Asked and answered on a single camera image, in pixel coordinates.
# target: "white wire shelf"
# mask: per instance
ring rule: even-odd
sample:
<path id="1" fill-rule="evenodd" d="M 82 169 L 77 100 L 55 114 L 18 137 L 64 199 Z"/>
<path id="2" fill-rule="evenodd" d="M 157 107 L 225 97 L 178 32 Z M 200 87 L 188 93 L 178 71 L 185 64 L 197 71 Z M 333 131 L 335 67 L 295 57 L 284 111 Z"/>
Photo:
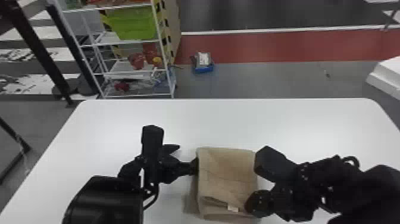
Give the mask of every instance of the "white wire shelf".
<path id="1" fill-rule="evenodd" d="M 93 5 L 85 5 L 83 8 L 76 8 L 70 10 L 63 10 L 63 13 L 80 13 L 80 12 L 87 12 L 87 11 L 95 11 L 95 10 L 116 10 L 119 8 L 138 8 L 138 7 L 146 7 L 151 6 L 150 2 L 143 2 L 143 3 L 132 3 L 127 5 L 115 5 L 109 6 L 105 5 L 103 7 L 93 6 Z"/>
<path id="2" fill-rule="evenodd" d="M 158 43 L 158 38 L 148 40 L 121 40 L 115 32 L 103 32 L 95 40 L 93 44 L 81 45 L 81 47 L 92 46 L 107 46 L 107 45 L 120 45 L 120 44 L 134 44 L 134 43 Z"/>
<path id="3" fill-rule="evenodd" d="M 165 71 L 165 69 L 157 69 L 152 64 L 145 63 L 143 69 L 134 70 L 130 62 L 117 61 L 109 72 L 104 73 L 104 77 L 110 79 L 149 80 L 156 71 Z"/>
<path id="4" fill-rule="evenodd" d="M 109 80 L 104 86 L 105 98 L 129 98 L 129 97 L 155 97 L 155 96 L 171 96 L 174 95 L 176 88 L 176 79 L 170 76 L 172 91 L 170 90 L 167 81 L 158 86 L 147 80 L 138 80 L 137 82 L 129 83 L 130 89 L 127 92 L 115 90 L 114 85 L 118 82 L 116 80 Z"/>

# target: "folded towel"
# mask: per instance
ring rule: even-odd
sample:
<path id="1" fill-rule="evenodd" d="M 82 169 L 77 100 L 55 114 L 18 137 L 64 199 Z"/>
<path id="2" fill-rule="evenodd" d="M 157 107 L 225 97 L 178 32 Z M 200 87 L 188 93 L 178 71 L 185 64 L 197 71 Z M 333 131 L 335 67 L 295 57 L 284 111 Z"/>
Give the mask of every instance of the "folded towel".
<path id="1" fill-rule="evenodd" d="M 198 148 L 198 206 L 204 219 L 252 217 L 244 205 L 257 190 L 255 153 L 232 148 Z"/>

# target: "black robotic arm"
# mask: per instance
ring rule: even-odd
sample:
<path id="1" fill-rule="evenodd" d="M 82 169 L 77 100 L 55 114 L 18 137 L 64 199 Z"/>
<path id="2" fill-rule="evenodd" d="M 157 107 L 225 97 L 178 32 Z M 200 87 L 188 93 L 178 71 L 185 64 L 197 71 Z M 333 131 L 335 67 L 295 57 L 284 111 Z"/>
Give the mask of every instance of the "black robotic arm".
<path id="1" fill-rule="evenodd" d="M 400 223 L 400 172 L 379 165 L 366 172 L 355 157 L 295 164 L 264 147 L 255 156 L 255 172 L 275 186 L 254 192 L 245 204 L 256 217 L 273 213 L 286 221 L 309 221 L 322 208 L 340 216 L 330 224 Z"/>

